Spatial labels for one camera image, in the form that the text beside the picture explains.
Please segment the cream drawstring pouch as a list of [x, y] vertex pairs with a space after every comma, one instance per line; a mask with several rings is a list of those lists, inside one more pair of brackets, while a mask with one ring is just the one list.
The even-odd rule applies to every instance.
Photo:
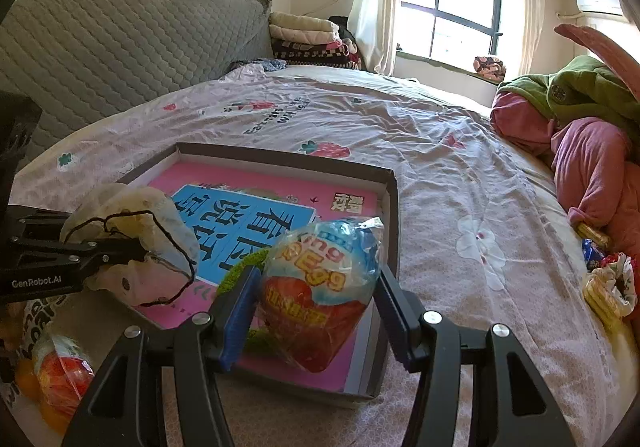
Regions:
[[200, 246], [169, 196], [149, 187], [115, 182], [93, 188], [64, 222], [60, 241], [78, 245], [105, 239], [137, 240], [142, 256], [103, 264], [86, 281], [129, 306], [172, 303], [193, 285]]

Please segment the surprise egg snack bag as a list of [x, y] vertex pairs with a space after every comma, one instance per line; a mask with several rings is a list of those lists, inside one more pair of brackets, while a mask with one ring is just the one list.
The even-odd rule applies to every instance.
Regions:
[[326, 370], [358, 325], [380, 277], [378, 217], [318, 220], [271, 247], [262, 271], [262, 321], [279, 354]]

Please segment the pink and blue book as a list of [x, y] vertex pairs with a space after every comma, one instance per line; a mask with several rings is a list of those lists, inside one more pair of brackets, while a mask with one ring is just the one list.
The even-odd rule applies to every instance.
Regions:
[[[175, 153], [137, 178], [169, 194], [201, 249], [198, 277], [169, 305], [142, 307], [157, 326], [175, 328], [205, 311], [231, 267], [285, 231], [315, 219], [381, 216], [386, 186], [318, 170], [293, 170]], [[368, 309], [326, 370], [310, 373], [276, 356], [245, 353], [238, 369], [247, 375], [350, 399], [370, 398], [380, 381], [386, 347], [378, 339], [380, 320]]]

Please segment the yellow floral snack bundle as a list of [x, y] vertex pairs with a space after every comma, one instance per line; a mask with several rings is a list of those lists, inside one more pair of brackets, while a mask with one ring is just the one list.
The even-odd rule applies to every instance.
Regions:
[[613, 251], [610, 237], [584, 222], [576, 226], [587, 267], [582, 296], [608, 331], [639, 317], [639, 257]]

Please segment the strawberry print bed sheet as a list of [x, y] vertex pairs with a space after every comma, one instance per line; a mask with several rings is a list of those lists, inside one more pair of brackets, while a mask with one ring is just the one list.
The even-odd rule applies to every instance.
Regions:
[[242, 66], [78, 130], [27, 164], [11, 199], [57, 210], [176, 142], [321, 153], [392, 170], [400, 282], [454, 323], [506, 323], [581, 446], [601, 446], [636, 396], [634, 339], [611, 339], [582, 297], [582, 247], [551, 174], [488, 111], [395, 77]]

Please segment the grey quilted headboard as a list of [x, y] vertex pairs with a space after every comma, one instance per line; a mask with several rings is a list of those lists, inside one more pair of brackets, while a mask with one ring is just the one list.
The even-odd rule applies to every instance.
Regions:
[[272, 0], [17, 0], [1, 88], [42, 110], [25, 159], [108, 116], [272, 55]]

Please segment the grey shallow cardboard box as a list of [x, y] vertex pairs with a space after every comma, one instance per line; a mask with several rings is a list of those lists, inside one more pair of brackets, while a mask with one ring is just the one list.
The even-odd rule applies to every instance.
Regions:
[[[319, 155], [178, 142], [119, 180], [132, 187], [151, 186], [175, 198], [186, 186], [203, 192], [242, 192], [261, 199], [269, 211], [286, 212], [297, 207], [314, 212], [321, 220], [378, 216], [384, 225], [381, 261], [390, 271], [398, 267], [397, 181], [387, 168]], [[202, 201], [180, 207], [188, 222], [198, 226], [196, 234], [202, 247], [198, 277], [189, 291], [169, 305], [137, 309], [160, 328], [178, 327], [186, 318], [209, 308], [231, 266], [253, 251], [256, 243], [267, 243], [274, 237], [273, 231], [255, 233], [250, 222], [244, 222], [241, 239], [216, 239], [222, 227], [202, 219], [207, 210]], [[378, 310], [369, 306], [326, 370], [310, 373], [278, 356], [246, 353], [235, 363], [233, 373], [278, 391], [338, 407], [354, 407], [380, 393], [389, 351]]]

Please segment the pink crumpled quilt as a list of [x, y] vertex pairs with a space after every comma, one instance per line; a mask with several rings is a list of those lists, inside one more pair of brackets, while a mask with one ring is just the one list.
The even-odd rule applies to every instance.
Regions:
[[612, 241], [615, 251], [639, 254], [639, 165], [629, 137], [600, 118], [576, 118], [559, 128], [514, 92], [499, 92], [490, 123], [551, 170], [556, 197], [570, 225], [586, 225]]

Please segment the stack of folded blankets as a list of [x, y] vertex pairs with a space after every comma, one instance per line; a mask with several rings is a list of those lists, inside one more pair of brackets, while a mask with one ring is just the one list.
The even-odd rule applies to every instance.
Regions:
[[321, 19], [275, 11], [269, 16], [269, 34], [273, 57], [288, 64], [366, 68], [346, 17]]

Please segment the green blanket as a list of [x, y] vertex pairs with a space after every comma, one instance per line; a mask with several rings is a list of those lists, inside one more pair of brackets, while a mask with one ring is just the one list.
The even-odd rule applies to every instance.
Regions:
[[526, 99], [544, 118], [560, 127], [594, 116], [617, 126], [639, 142], [639, 101], [600, 60], [575, 57], [552, 74], [526, 74], [502, 83], [498, 93]]

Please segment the floral cloth on windowsill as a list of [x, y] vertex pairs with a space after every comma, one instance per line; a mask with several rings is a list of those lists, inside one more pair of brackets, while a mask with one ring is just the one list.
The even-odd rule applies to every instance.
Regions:
[[501, 83], [506, 77], [506, 65], [496, 56], [476, 57], [473, 68], [478, 76], [494, 83]]

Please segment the pink pillow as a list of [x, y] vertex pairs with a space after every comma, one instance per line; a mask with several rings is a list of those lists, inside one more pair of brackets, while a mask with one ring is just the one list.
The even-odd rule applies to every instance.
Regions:
[[561, 23], [554, 32], [593, 52], [620, 78], [634, 98], [640, 100], [639, 63], [618, 43], [590, 26]]

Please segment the dark framed window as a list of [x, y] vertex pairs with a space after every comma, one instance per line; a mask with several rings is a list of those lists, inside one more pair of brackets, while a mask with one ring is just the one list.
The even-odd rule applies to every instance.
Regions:
[[501, 9], [502, 0], [400, 0], [398, 50], [469, 68], [498, 49]]

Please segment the white air conditioner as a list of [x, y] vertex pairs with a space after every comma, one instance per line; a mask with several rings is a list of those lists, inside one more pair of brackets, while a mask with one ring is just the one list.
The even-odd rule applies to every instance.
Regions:
[[578, 10], [585, 14], [608, 14], [623, 17], [620, 0], [576, 0]]

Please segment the white right curtain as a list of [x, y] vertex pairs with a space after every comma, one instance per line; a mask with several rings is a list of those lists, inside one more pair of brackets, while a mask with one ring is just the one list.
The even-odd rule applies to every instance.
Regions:
[[518, 74], [529, 74], [544, 28], [546, 0], [522, 0], [521, 60]]

